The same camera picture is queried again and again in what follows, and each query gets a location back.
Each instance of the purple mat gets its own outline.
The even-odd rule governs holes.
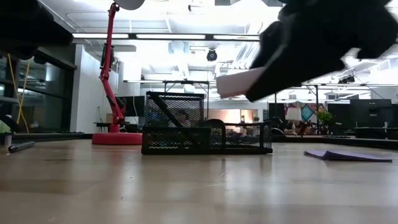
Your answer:
[[[328,161],[392,162],[392,159],[388,158],[343,151],[307,150],[304,155]]]

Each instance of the camera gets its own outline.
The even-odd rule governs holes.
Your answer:
[[[207,53],[207,61],[209,62],[214,62],[217,60],[217,53],[215,49],[210,49],[209,52]]]

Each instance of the red lamp base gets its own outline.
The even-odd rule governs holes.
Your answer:
[[[95,133],[92,144],[136,146],[142,144],[142,133]]]

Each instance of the ceiling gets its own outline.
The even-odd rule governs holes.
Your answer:
[[[110,0],[40,1],[55,14],[56,21],[70,32],[106,33],[107,10],[112,3]],[[121,9],[115,17],[114,32],[256,35],[271,22],[276,21],[280,10],[280,7],[268,6],[262,0],[222,2],[221,0],[146,0],[138,10]],[[192,5],[191,12],[188,10],[188,4]],[[391,1],[388,7],[394,15],[398,14],[398,0]],[[85,44],[87,51],[100,58],[104,40],[79,40],[79,43]],[[259,49],[259,44],[256,42],[238,41],[183,41],[183,47],[180,49],[176,49],[175,42],[171,40],[114,40],[113,45],[120,46],[119,50],[116,50],[116,56],[121,61],[135,63],[134,58],[139,58],[142,74],[147,80],[182,78],[213,80],[218,75],[229,75],[247,69]],[[209,49],[216,50],[217,61],[207,61],[206,54]],[[359,61],[353,57],[355,53],[356,51],[352,50],[343,59],[347,70],[309,80],[309,83],[337,83],[339,78],[355,74],[356,83],[398,84],[398,79],[385,80],[381,75],[382,70],[395,68],[395,59],[392,58],[398,57],[396,47],[380,60]],[[342,91],[337,87],[333,88],[335,91]],[[283,94],[289,97],[292,91],[305,93],[305,95],[300,93],[302,96],[307,96],[310,92],[305,88],[286,90]],[[322,90],[322,94],[327,94],[329,91],[332,90]],[[369,92],[369,89],[353,89],[352,92],[354,91]]]

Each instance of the wooden floor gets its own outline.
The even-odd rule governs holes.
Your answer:
[[[398,162],[323,162],[274,144],[268,156],[142,156],[90,141],[0,154],[0,223],[329,224],[398,221]]]

